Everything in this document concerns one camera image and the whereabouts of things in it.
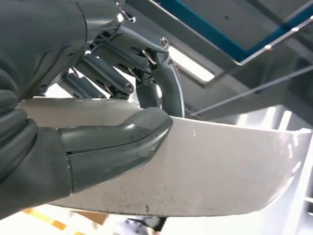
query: white curved part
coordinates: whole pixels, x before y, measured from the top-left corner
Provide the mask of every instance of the white curved part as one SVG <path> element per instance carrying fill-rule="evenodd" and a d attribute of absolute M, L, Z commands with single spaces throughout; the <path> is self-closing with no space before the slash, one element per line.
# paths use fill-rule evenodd
<path fill-rule="evenodd" d="M 116 125 L 139 110 L 106 99 L 34 98 L 20 107 L 38 125 L 53 127 Z M 149 163 L 53 204 L 163 216 L 258 211 L 283 193 L 302 168 L 311 136 L 173 119 L 170 134 Z"/>

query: robotic hand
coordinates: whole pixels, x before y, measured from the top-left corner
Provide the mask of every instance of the robotic hand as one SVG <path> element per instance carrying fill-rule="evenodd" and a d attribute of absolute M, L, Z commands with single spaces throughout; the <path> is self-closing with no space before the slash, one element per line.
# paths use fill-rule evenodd
<path fill-rule="evenodd" d="M 106 90 L 111 98 L 127 99 L 134 88 L 115 69 L 133 76 L 140 107 L 162 108 L 169 115 L 184 117 L 180 77 L 168 52 L 167 39 L 140 24 L 117 3 L 120 21 L 103 27 L 88 53 L 72 69 Z M 73 97 L 103 97 L 85 77 L 66 74 L 58 84 Z M 162 97 L 157 94 L 157 84 Z"/>
<path fill-rule="evenodd" d="M 116 24 L 115 19 L 119 10 L 113 0 L 0 0 L 0 219 L 103 183 L 147 163 L 168 134 L 173 121 L 158 108 L 147 108 L 118 126 L 58 129 L 38 127 L 25 111 L 16 109 L 21 100 L 64 80 L 69 68 L 73 66 L 92 68 L 89 71 L 100 78 L 100 82 L 103 76 L 100 74 L 111 79 L 109 85 L 114 87 L 117 97 L 124 95 L 123 89 L 129 94 L 130 86 L 112 79 L 113 70 L 109 66 L 114 64 L 112 60 L 95 61 L 97 57 L 92 54 L 84 56 L 86 49 L 92 47 L 91 42 L 96 42 L 94 38 L 109 28 L 115 33 L 127 31 L 121 24 L 118 28 L 112 26 Z M 101 43 L 112 46 L 112 41 Z M 179 109 L 166 101 L 172 96 L 171 91 L 166 90 L 167 85 L 179 81 L 176 72 L 173 74 L 176 70 L 173 70 L 168 52 L 164 47 L 150 46 L 142 53 L 146 53 L 146 58 L 156 65 L 149 69 L 155 81 L 160 81 L 164 99 L 163 108 L 183 116 L 182 97 L 179 98 Z M 146 73 L 149 74 L 146 64 L 138 65 L 133 72 L 141 78 L 138 87 L 152 84 L 151 78 L 145 79 Z M 161 78 L 164 75 L 170 79 Z M 81 87 L 81 92 L 85 92 L 86 87 Z M 174 87 L 179 89 L 180 84 Z"/>

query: metal frame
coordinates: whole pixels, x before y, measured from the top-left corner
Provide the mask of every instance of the metal frame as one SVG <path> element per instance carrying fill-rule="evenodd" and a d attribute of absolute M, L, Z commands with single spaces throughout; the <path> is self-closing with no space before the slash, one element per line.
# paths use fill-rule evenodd
<path fill-rule="evenodd" d="M 293 34 L 294 32 L 291 30 L 294 27 L 302 28 L 311 22 L 312 19 L 311 18 L 313 16 L 312 3 L 290 18 L 289 21 L 280 25 L 275 32 L 269 34 L 253 47 L 244 50 L 179 0 L 158 0 L 158 3 L 209 42 L 225 51 L 241 65 L 244 65 L 265 51 L 266 49 L 264 48 L 265 45 L 273 46 Z"/>

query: metal screw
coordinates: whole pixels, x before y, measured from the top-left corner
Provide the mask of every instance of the metal screw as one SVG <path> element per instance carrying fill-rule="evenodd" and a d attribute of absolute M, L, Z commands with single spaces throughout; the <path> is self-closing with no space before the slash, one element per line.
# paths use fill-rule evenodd
<path fill-rule="evenodd" d="M 168 43 L 167 39 L 164 38 L 164 37 L 161 37 L 161 44 L 162 44 L 163 47 L 167 48 L 168 47 L 170 44 Z"/>
<path fill-rule="evenodd" d="M 125 84 L 125 89 L 128 92 L 133 92 L 133 91 L 133 87 L 130 83 L 126 83 Z"/>
<path fill-rule="evenodd" d="M 106 97 L 104 94 L 99 94 L 98 98 L 106 99 Z"/>

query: fluorescent light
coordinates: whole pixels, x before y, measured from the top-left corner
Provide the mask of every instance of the fluorescent light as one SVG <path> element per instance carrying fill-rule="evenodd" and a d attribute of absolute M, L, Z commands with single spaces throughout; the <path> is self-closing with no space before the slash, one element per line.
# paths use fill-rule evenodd
<path fill-rule="evenodd" d="M 307 202 L 311 202 L 311 203 L 313 203 L 313 198 L 310 198 L 310 197 L 305 197 L 305 198 L 304 198 L 304 200 L 305 200 L 305 201 L 307 201 Z"/>
<path fill-rule="evenodd" d="M 299 170 L 301 166 L 302 162 L 298 162 L 295 167 L 293 169 L 293 173 L 296 173 L 297 170 Z"/>
<path fill-rule="evenodd" d="M 213 73 L 207 71 L 207 69 L 183 54 L 182 52 L 176 50 L 176 48 L 170 47 L 168 50 L 170 57 L 183 67 L 183 69 L 188 70 L 202 81 L 208 82 L 214 78 Z"/>
<path fill-rule="evenodd" d="M 247 114 L 241 114 L 239 116 L 238 121 L 237 122 L 238 126 L 244 126 L 247 122 Z"/>
<path fill-rule="evenodd" d="M 268 108 L 266 114 L 265 115 L 263 122 L 261 124 L 261 128 L 272 129 L 274 114 L 275 113 L 275 111 L 276 111 L 275 107 Z"/>
<path fill-rule="evenodd" d="M 281 118 L 281 124 L 279 125 L 278 130 L 281 131 L 285 131 L 287 130 L 287 127 L 289 124 L 289 121 L 290 120 L 291 114 L 293 114 L 290 111 L 284 111 L 283 114 L 283 117 Z"/>

